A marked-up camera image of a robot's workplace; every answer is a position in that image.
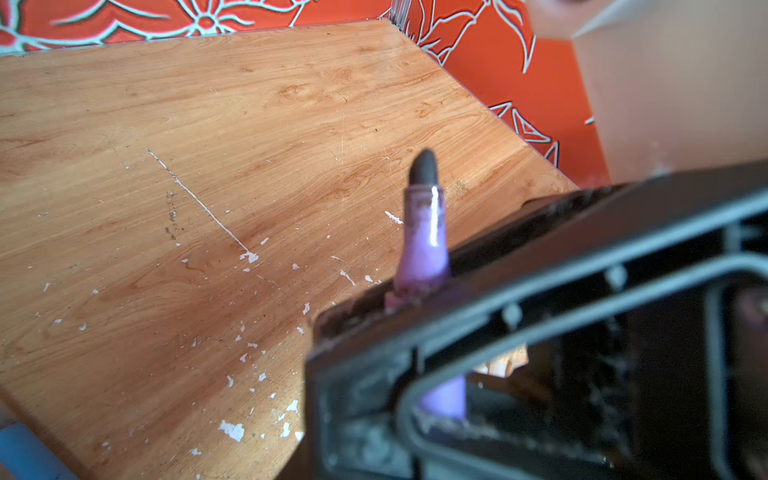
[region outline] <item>orange wall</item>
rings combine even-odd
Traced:
[[[0,54],[377,18],[391,0],[0,0]]]
[[[403,30],[579,187],[610,183],[573,47],[522,0],[412,0]]]

